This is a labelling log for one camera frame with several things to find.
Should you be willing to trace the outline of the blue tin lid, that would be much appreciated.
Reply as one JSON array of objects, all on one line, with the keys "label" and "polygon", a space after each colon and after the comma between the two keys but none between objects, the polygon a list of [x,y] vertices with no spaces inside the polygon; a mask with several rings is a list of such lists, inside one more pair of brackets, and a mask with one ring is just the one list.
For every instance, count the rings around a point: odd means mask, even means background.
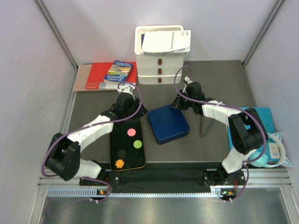
[{"label": "blue tin lid", "polygon": [[170,105],[149,111],[147,117],[154,138],[159,145],[185,137],[190,131],[182,111]]}]

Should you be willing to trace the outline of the grey metal tongs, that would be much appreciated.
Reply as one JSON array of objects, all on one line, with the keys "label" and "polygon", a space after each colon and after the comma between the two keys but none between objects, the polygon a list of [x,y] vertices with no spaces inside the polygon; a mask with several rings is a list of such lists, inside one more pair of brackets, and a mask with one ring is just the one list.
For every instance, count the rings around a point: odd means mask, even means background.
[{"label": "grey metal tongs", "polygon": [[211,123],[208,125],[207,129],[203,131],[203,117],[201,116],[199,119],[199,136],[200,138],[204,138],[212,129],[213,125],[215,123],[215,120],[213,119]]}]

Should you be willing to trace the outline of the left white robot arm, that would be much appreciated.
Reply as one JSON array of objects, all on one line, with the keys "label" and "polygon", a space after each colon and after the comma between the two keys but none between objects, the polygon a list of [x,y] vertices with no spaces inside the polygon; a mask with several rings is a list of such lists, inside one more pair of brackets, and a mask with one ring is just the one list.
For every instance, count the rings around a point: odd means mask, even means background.
[{"label": "left white robot arm", "polygon": [[57,133],[52,137],[42,168],[48,168],[53,176],[64,181],[74,177],[90,179],[94,184],[105,182],[106,174],[95,161],[81,158],[82,151],[100,137],[112,132],[114,124],[146,113],[142,97],[122,92],[112,106],[101,112],[93,121],[69,133]]}]

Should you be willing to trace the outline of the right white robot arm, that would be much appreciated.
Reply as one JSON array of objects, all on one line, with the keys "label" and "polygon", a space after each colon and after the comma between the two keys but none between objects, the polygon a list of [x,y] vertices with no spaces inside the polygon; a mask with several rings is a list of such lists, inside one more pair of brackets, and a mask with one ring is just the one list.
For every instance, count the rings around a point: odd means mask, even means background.
[{"label": "right white robot arm", "polygon": [[171,107],[187,110],[192,108],[195,114],[211,118],[228,126],[233,148],[218,168],[218,179],[222,184],[228,185],[235,179],[235,172],[242,168],[257,149],[263,147],[259,157],[267,148],[268,134],[257,111],[249,107],[244,110],[239,107],[225,105],[212,98],[206,98],[201,85],[184,79],[185,87],[178,90],[177,97]]}]

